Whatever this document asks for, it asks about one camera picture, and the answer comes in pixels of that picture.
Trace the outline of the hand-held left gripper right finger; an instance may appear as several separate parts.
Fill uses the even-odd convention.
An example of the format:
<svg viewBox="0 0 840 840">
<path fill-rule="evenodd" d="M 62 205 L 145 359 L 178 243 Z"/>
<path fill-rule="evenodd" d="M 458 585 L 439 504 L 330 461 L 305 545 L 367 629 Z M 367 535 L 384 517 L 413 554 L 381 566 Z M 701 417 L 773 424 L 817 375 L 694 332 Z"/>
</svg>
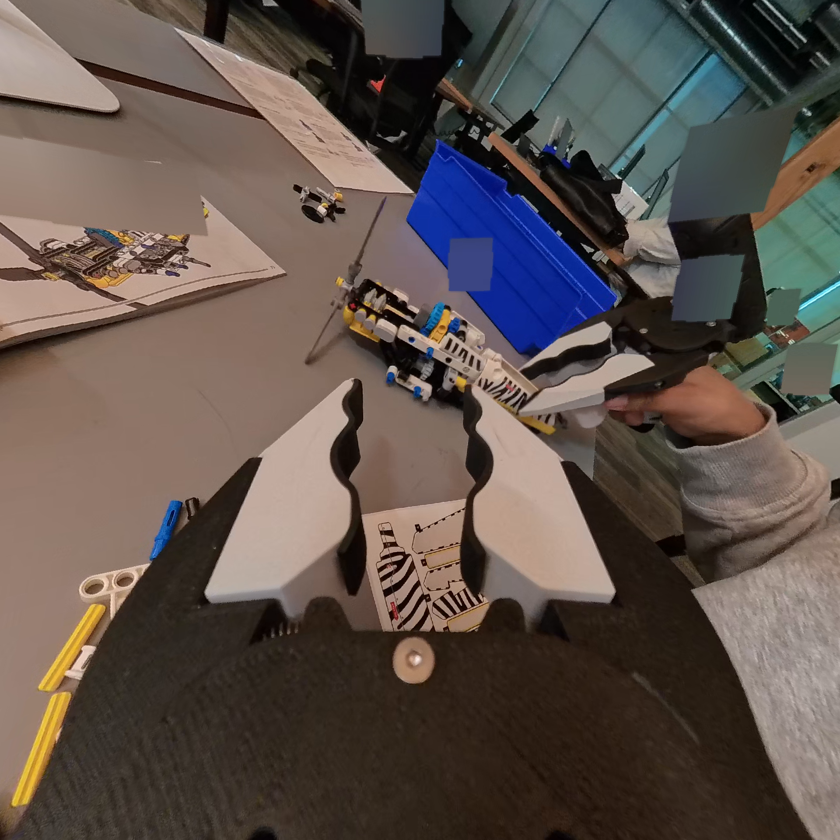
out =
<svg viewBox="0 0 840 840">
<path fill-rule="evenodd" d="M 472 595 L 521 607 L 607 604 L 616 589 L 555 451 L 469 385 L 463 401 L 465 501 L 460 569 Z"/>
</svg>

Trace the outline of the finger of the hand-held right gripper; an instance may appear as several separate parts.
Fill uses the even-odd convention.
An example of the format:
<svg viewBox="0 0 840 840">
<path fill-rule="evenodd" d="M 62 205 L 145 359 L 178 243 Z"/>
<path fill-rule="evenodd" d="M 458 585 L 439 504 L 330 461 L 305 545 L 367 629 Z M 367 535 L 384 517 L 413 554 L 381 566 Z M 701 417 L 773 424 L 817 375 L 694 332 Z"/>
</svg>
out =
<svg viewBox="0 0 840 840">
<path fill-rule="evenodd" d="M 518 417 L 545 418 L 602 406 L 607 388 L 631 375 L 652 369 L 655 364 L 638 353 L 616 353 L 604 360 L 573 362 L 561 371 L 539 374 L 537 393 L 518 409 Z"/>
<path fill-rule="evenodd" d="M 613 327 L 582 324 L 567 332 L 523 365 L 523 377 L 540 388 L 561 385 L 600 368 L 615 353 Z"/>
</svg>

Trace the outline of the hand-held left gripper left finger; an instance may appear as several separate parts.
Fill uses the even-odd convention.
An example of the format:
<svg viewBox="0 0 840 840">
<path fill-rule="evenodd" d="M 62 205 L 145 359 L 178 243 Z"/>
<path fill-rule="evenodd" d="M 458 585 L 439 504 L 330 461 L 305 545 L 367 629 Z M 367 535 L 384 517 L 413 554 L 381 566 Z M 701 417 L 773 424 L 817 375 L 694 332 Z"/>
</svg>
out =
<svg viewBox="0 0 840 840">
<path fill-rule="evenodd" d="M 359 594 L 366 543 L 351 477 L 363 420 L 362 382 L 349 379 L 262 452 L 206 585 L 210 603 Z"/>
</svg>

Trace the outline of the zebra striped lego plane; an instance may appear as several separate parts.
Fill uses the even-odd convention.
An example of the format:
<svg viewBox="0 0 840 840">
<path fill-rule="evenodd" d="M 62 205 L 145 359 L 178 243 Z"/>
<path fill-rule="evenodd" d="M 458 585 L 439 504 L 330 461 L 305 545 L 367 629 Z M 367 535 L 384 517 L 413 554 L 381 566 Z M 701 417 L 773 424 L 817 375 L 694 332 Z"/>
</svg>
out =
<svg viewBox="0 0 840 840">
<path fill-rule="evenodd" d="M 336 280 L 330 314 L 305 364 L 315 360 L 324 333 L 340 313 L 349 331 L 377 346 L 386 363 L 386 382 L 407 389 L 415 399 L 461 404 L 466 387 L 472 385 L 537 434 L 567 428 L 569 421 L 559 412 L 525 414 L 537 386 L 488 348 L 486 335 L 445 302 L 417 308 L 402 290 L 362 277 L 361 261 L 385 203 L 384 196 L 347 276 Z"/>
</svg>

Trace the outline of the person's right forearm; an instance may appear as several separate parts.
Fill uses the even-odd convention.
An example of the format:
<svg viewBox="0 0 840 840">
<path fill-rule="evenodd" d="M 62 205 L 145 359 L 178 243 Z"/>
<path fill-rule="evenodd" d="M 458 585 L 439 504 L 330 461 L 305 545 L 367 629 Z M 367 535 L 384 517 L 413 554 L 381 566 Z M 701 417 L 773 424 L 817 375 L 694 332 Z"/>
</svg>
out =
<svg viewBox="0 0 840 840">
<path fill-rule="evenodd" d="M 758 568 L 838 523 L 827 468 L 789 446 L 771 408 L 749 405 L 764 426 L 748 437 L 700 445 L 666 432 L 687 553 L 707 583 Z"/>
</svg>

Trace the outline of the pile of loose lego beams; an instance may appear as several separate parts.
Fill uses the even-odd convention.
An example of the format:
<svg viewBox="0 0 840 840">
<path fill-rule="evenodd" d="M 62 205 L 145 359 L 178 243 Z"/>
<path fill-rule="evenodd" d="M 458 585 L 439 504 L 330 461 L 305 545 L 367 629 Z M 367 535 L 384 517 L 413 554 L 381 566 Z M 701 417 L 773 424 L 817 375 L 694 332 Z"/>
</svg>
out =
<svg viewBox="0 0 840 840">
<path fill-rule="evenodd" d="M 34 694 L 28 695 L 32 701 L 25 704 L 23 683 L 2 676 L 2 817 L 6 822 L 21 815 L 32 801 L 60 735 L 72 686 L 81 681 L 96 650 L 90 640 L 99 636 L 98 626 L 109 624 L 152 560 L 179 529 L 179 522 L 193 520 L 201 506 L 198 497 L 174 500 L 167 508 L 147 561 L 93 574 L 80 583 L 78 592 L 85 612 L 38 683 L 38 692 L 49 699 L 26 758 L 25 735 L 35 722 L 38 704 Z"/>
</svg>

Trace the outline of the lego instruction booklet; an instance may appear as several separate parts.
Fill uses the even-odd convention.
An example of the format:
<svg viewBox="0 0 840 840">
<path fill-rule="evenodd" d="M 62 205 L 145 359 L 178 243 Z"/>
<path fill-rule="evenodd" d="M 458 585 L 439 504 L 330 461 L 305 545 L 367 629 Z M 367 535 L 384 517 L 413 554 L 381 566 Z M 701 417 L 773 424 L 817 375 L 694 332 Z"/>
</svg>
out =
<svg viewBox="0 0 840 840">
<path fill-rule="evenodd" d="M 202 197 L 204 234 L 1 219 L 1 347 L 136 319 L 287 272 Z"/>
</svg>

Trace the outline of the cluster of small lego pins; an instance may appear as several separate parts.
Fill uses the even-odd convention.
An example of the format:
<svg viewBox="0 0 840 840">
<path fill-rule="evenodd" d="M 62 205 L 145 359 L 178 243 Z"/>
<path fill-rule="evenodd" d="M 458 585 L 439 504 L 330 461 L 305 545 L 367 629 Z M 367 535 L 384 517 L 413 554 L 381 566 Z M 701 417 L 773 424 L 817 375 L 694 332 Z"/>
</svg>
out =
<svg viewBox="0 0 840 840">
<path fill-rule="evenodd" d="M 320 187 L 308 187 L 300 184 L 292 185 L 298 194 L 303 215 L 312 222 L 321 224 L 329 219 L 336 221 L 337 216 L 347 212 L 343 204 L 343 194 L 339 191 L 328 192 Z"/>
</svg>

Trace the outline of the person's right hand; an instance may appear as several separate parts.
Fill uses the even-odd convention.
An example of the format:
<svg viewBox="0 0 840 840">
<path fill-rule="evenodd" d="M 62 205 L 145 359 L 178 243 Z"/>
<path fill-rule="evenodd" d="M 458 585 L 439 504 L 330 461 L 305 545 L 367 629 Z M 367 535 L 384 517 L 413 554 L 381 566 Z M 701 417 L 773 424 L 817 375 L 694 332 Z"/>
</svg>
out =
<svg viewBox="0 0 840 840">
<path fill-rule="evenodd" d="M 628 426 L 642 424 L 646 415 L 657 415 L 674 433 L 698 446 L 749 438 L 768 423 L 756 402 L 709 366 L 691 371 L 668 389 L 619 395 L 604 407 Z"/>
</svg>

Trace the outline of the zebra sticker sheet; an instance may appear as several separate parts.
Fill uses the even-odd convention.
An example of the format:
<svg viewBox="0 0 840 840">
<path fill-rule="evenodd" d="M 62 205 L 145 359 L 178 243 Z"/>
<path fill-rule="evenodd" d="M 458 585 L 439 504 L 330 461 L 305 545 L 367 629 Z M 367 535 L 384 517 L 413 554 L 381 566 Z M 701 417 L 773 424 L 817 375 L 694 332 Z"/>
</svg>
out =
<svg viewBox="0 0 840 840">
<path fill-rule="evenodd" d="M 488 602 L 460 569 L 466 500 L 364 514 L 367 579 L 381 627 L 394 632 L 472 632 Z"/>
</svg>

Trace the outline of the blue storage bin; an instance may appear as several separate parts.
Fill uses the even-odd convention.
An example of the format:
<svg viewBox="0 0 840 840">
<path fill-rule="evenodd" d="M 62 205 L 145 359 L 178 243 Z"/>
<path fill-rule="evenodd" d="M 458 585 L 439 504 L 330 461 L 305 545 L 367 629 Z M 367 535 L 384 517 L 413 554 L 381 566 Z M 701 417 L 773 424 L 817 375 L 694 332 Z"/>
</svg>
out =
<svg viewBox="0 0 840 840">
<path fill-rule="evenodd" d="M 512 348 L 533 356 L 616 294 L 520 195 L 437 142 L 406 221 Z"/>
</svg>

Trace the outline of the black jacket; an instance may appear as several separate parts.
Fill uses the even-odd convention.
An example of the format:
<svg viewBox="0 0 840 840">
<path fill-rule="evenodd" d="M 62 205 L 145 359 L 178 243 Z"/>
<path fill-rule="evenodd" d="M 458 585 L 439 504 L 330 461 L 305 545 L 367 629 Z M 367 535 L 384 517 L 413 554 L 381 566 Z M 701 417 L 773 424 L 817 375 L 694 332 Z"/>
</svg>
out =
<svg viewBox="0 0 840 840">
<path fill-rule="evenodd" d="M 543 151 L 537 168 L 541 180 L 604 244 L 610 248 L 624 245 L 627 222 L 614 197 L 622 191 L 623 180 L 610 172 L 604 177 L 586 150 L 576 152 L 569 160 Z"/>
</svg>

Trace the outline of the wooden office desk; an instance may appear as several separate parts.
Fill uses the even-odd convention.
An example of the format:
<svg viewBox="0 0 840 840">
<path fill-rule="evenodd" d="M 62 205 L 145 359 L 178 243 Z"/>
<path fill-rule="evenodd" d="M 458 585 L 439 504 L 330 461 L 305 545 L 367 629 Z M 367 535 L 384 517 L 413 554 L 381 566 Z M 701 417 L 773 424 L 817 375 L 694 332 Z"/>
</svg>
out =
<svg viewBox="0 0 840 840">
<path fill-rule="evenodd" d="M 566 244 L 602 276 L 617 282 L 629 299 L 648 299 L 649 294 L 627 273 L 629 259 L 621 246 L 613 247 L 577 214 L 500 135 L 489 136 L 491 170 L 506 180 L 512 194 L 526 198 L 546 223 L 560 233 Z"/>
</svg>

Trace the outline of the person's clothed body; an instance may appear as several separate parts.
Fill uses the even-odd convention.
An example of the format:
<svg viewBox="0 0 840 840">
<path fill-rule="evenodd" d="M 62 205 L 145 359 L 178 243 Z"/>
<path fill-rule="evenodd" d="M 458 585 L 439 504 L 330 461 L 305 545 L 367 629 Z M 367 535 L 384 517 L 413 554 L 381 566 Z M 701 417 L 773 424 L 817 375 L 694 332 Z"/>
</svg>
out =
<svg viewBox="0 0 840 840">
<path fill-rule="evenodd" d="M 695 589 L 811 838 L 839 838 L 838 504 L 761 566 Z"/>
</svg>

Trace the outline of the white printed paper sheet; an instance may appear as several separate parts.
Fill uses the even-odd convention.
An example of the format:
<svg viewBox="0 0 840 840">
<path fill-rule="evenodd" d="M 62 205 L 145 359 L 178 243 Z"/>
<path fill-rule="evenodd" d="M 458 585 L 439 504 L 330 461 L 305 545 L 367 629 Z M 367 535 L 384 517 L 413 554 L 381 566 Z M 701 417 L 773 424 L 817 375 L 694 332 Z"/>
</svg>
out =
<svg viewBox="0 0 840 840">
<path fill-rule="evenodd" d="M 299 81 L 202 37 L 180 29 L 176 33 L 332 186 L 340 191 L 413 194 Z"/>
</svg>

